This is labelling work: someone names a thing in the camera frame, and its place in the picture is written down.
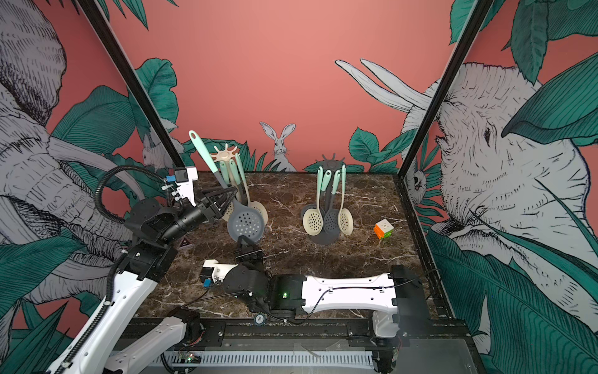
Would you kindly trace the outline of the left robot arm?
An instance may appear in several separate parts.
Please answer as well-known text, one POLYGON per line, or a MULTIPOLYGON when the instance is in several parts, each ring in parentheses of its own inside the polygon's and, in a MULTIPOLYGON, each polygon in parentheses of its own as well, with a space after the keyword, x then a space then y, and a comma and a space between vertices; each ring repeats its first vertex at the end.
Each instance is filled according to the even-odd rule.
POLYGON ((176 205, 154 198, 140 200, 124 226, 133 234, 131 246, 110 268, 106 292, 81 332, 47 368, 48 373, 102 373, 122 333, 146 297, 168 272, 177 249, 174 243, 201 224, 222 218, 236 190, 223 180, 218 187, 194 193, 194 168, 176 170, 166 187, 176 188, 176 205))

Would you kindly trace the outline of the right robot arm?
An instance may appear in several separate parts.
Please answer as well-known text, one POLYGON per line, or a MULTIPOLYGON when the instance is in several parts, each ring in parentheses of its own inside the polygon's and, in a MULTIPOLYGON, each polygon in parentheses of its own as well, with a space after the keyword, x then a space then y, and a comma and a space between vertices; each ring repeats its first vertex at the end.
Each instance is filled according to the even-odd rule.
POLYGON ((303 274, 272 275, 260 247, 245 236, 238 240, 237 263, 214 262, 209 279, 226 295, 240 299, 253 313, 285 324, 301 325, 315 314, 334 309, 372 311, 374 335, 394 338, 400 330, 400 292, 416 285, 417 276, 391 273, 361 278, 324 278, 303 274))

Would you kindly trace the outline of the beige utensil rack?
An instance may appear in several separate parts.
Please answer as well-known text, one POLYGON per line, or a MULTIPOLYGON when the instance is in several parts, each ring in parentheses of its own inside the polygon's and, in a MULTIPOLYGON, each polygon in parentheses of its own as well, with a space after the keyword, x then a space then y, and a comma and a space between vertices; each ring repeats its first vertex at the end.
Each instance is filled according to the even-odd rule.
POLYGON ((243 168, 243 164, 242 164, 242 160, 241 160, 241 156, 238 152, 236 152, 236 149, 238 149, 236 146, 234 146, 231 150, 228 149, 228 144, 226 143, 224 146, 224 149, 219 150, 217 148, 217 146, 214 147, 214 149, 216 150, 216 154, 212 154, 211 157, 214 159, 215 162, 220 162, 220 161, 225 161, 227 162, 227 171, 229 174, 229 169, 228 169, 228 162, 230 159, 234 159, 235 163, 237 165, 238 168, 238 174, 239 177, 241 179, 241 183, 240 183, 240 187, 241 187, 241 193, 242 193, 242 201, 239 201, 241 204, 243 203, 243 197, 246 197, 247 199, 247 207, 252 208, 252 210, 255 210, 259 213, 259 215, 261 216, 260 220, 263 221, 263 214, 262 214, 262 209, 258 208, 258 203, 254 202, 252 203, 250 198, 247 197, 247 194, 249 193, 249 187, 247 186, 247 182, 246 182, 246 178, 244 176, 244 168, 243 168))

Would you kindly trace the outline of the red triangle sticker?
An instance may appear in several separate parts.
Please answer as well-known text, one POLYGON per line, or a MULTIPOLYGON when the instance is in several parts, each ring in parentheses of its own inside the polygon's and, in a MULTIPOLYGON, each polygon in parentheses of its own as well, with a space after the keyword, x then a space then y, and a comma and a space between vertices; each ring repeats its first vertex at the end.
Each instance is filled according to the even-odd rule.
POLYGON ((180 243, 179 249, 188 249, 188 248, 193 248, 194 244, 186 237, 184 237, 180 243))

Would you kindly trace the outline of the round front knob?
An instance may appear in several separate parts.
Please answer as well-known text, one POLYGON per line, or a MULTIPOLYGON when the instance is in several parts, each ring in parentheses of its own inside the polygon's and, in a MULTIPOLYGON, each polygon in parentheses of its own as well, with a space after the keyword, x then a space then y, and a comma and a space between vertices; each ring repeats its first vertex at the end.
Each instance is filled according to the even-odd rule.
POLYGON ((256 326, 263 326, 266 323, 266 321, 267 321, 267 318, 262 313, 257 314, 254 318, 254 324, 256 326))

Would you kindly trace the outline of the white vent strip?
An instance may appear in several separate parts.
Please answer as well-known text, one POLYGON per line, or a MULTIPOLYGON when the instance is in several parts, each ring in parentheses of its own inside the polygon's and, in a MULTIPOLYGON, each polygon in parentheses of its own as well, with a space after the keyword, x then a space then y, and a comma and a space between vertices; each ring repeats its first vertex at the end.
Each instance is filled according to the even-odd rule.
POLYGON ((165 352, 169 364, 175 367, 347 367, 374 369, 372 355, 366 352, 258 352, 258 351, 197 351, 202 356, 200 364, 175 363, 178 352, 165 352))

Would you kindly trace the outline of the small circuit board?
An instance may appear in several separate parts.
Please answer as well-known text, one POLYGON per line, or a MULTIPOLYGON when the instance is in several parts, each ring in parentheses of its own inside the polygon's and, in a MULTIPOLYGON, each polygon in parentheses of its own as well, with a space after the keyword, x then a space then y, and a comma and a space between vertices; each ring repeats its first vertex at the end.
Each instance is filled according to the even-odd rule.
POLYGON ((182 352, 178 354, 178 358, 175 363, 179 366, 200 364, 202 356, 197 352, 182 352))

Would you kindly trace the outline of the colourful puzzle cube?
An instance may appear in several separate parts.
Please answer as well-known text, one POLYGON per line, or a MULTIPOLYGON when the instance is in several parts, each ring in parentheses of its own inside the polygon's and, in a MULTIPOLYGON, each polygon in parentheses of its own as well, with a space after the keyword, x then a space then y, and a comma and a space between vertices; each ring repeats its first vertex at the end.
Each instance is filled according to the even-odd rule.
POLYGON ((388 238, 392 235, 393 230, 393 225, 387 219, 377 222, 374 227, 374 232, 378 239, 388 238))

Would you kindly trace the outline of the black front rail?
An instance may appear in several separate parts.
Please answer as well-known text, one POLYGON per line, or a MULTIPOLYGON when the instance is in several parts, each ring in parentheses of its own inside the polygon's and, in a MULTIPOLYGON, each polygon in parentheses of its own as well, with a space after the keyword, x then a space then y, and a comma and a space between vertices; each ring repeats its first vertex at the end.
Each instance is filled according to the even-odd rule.
POLYGON ((394 338, 377 338, 370 319, 312 319, 300 326, 267 323, 257 326, 251 319, 202 319, 204 335, 195 348, 222 347, 233 338, 308 338, 349 341, 351 347, 386 349, 392 343, 408 346, 413 339, 467 339, 469 329, 461 320, 425 319, 402 328, 394 338))

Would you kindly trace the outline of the left black frame post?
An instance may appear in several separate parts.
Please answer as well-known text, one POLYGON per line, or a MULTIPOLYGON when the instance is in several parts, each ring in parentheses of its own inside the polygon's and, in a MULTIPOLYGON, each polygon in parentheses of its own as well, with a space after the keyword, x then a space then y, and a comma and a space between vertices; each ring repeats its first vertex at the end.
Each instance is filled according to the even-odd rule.
POLYGON ((157 109, 155 108, 150 96, 135 73, 135 70, 132 67, 132 64, 129 61, 126 53, 124 53, 120 42, 113 33, 103 10, 96 1, 79 0, 77 3, 87 17, 87 20, 100 39, 102 45, 104 45, 107 54, 109 54, 120 76, 125 81, 127 88, 135 99, 135 102, 138 104, 138 106, 140 106, 143 115, 157 133, 158 138, 173 161, 174 166, 176 168, 185 167, 185 162, 183 162, 180 153, 174 147, 174 143, 172 143, 169 133, 163 127, 157 109))

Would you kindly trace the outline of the black frame post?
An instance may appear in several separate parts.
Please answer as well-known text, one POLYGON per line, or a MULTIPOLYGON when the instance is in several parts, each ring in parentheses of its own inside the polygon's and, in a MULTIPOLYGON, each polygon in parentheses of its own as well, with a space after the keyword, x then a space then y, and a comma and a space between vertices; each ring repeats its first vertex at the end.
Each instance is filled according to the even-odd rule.
POLYGON ((183 162, 180 153, 174 147, 174 143, 172 143, 169 133, 163 127, 157 109, 155 108, 150 96, 135 73, 135 70, 132 67, 132 64, 129 61, 126 53, 124 53, 120 42, 113 33, 103 10, 96 1, 79 0, 77 3, 87 17, 87 20, 100 39, 102 45, 104 45, 107 54, 109 54, 120 76, 125 81, 127 88, 135 99, 135 102, 138 104, 138 106, 140 106, 143 115, 157 133, 158 138, 173 161, 174 166, 176 168, 185 167, 185 162, 183 162))
POLYGON ((425 116, 415 134, 414 141, 407 153, 407 156, 403 159, 403 164, 398 172, 400 180, 405 179, 406 174, 416 157, 417 150, 425 140, 425 136, 428 133, 436 115, 440 111, 442 102, 453 85, 454 80, 459 72, 461 65, 463 64, 468 52, 470 51, 471 45, 473 44, 479 30, 481 29, 482 23, 489 13, 490 7, 492 6, 492 0, 479 0, 474 3, 474 7, 470 12, 467 23, 463 29, 461 36, 459 37, 458 43, 453 51, 450 61, 445 69, 442 79, 439 82, 434 97, 431 100, 431 104, 425 112, 425 116))

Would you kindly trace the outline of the right black frame post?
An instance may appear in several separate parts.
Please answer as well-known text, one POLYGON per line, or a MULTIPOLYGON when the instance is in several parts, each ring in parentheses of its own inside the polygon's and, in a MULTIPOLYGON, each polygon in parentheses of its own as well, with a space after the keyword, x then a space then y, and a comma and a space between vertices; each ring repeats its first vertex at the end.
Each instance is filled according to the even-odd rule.
POLYGON ((470 51, 471 45, 473 44, 479 30, 481 29, 482 23, 489 13, 490 7, 492 6, 492 0, 479 0, 474 3, 474 7, 470 12, 467 23, 463 29, 461 36, 459 37, 458 43, 453 51, 450 61, 445 69, 442 79, 439 82, 434 97, 431 100, 431 104, 425 112, 425 116, 415 134, 414 141, 407 153, 407 156, 403 159, 403 164, 398 172, 400 180, 405 179, 406 174, 416 157, 417 150, 425 140, 425 136, 428 133, 436 115, 440 111, 442 102, 453 85, 454 80, 459 72, 461 65, 463 64, 468 52, 470 51))

